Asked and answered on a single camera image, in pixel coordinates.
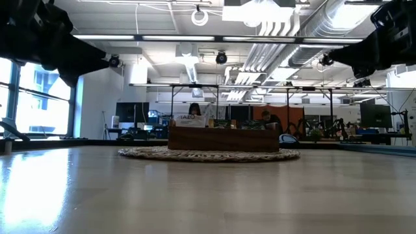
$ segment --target man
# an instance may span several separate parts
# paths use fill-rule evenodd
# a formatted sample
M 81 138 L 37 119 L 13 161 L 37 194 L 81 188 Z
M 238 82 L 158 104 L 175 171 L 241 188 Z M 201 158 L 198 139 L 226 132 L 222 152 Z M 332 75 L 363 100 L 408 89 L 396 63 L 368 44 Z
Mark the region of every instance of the man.
M 270 129 L 270 126 L 272 124 L 275 124 L 275 125 L 272 125 L 273 126 L 272 128 L 273 129 L 278 129 L 279 133 L 283 134 L 283 128 L 281 126 L 281 122 L 280 122 L 280 119 L 279 119 L 278 116 L 276 116 L 275 114 L 270 114 L 270 112 L 268 110 L 264 110 L 261 113 L 261 117 L 263 119 L 263 123 L 264 123 L 266 129 Z

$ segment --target person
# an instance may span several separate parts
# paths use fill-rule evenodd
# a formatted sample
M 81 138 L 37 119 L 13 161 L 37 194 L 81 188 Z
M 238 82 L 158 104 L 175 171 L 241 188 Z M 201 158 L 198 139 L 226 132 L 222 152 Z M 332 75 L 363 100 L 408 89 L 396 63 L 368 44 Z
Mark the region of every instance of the person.
M 188 114 L 194 114 L 196 116 L 201 116 L 200 106 L 197 103 L 190 104 Z
M 261 113 L 261 117 L 263 119 L 263 124 L 265 125 L 266 129 L 268 129 L 270 124 L 277 124 L 277 126 L 273 127 L 274 129 L 278 129 L 279 133 L 283 133 L 283 128 L 281 126 L 281 121 L 278 116 L 275 114 L 271 114 L 268 110 L 264 110 Z

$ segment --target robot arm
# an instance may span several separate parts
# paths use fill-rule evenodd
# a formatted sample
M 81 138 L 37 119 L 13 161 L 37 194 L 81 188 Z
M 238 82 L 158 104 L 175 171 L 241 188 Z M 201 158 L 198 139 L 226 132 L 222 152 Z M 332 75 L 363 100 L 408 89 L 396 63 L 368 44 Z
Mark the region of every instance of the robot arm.
M 392 0 L 370 19 L 374 32 L 362 42 L 325 54 L 322 65 L 349 65 L 359 79 L 395 64 L 416 64 L 416 1 Z
M 24 66 L 41 64 L 57 69 L 71 87 L 80 75 L 109 67 L 106 53 L 70 33 L 73 25 L 68 14 L 41 0 L 0 1 L 0 57 Z

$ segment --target orange wall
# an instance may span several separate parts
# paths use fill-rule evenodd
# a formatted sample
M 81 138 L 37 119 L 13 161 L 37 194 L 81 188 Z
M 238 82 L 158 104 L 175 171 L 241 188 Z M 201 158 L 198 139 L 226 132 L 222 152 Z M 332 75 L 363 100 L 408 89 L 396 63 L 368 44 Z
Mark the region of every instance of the orange wall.
M 279 117 L 281 121 L 281 126 L 284 131 L 287 128 L 287 106 L 284 107 L 273 107 L 270 105 L 262 106 L 262 107 L 254 107 L 253 108 L 253 119 L 254 120 L 261 120 L 261 113 L 264 110 L 268 110 L 271 114 L 275 114 Z M 289 121 L 294 123 L 296 126 L 298 125 L 298 121 L 300 118 L 304 117 L 304 109 L 300 107 L 289 107 Z M 296 129 L 291 127 L 291 133 L 294 133 Z M 303 133 L 303 126 L 299 127 L 299 131 Z

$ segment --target blue object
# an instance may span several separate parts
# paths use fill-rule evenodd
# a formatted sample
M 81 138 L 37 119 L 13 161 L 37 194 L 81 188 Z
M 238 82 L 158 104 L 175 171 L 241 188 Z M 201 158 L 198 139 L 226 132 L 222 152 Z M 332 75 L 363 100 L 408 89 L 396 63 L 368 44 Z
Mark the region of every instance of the blue object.
M 279 136 L 280 143 L 299 143 L 298 139 L 289 134 L 282 134 Z
M 357 134 L 358 135 L 364 135 L 364 134 L 376 134 L 377 130 L 376 129 L 358 129 L 357 130 Z

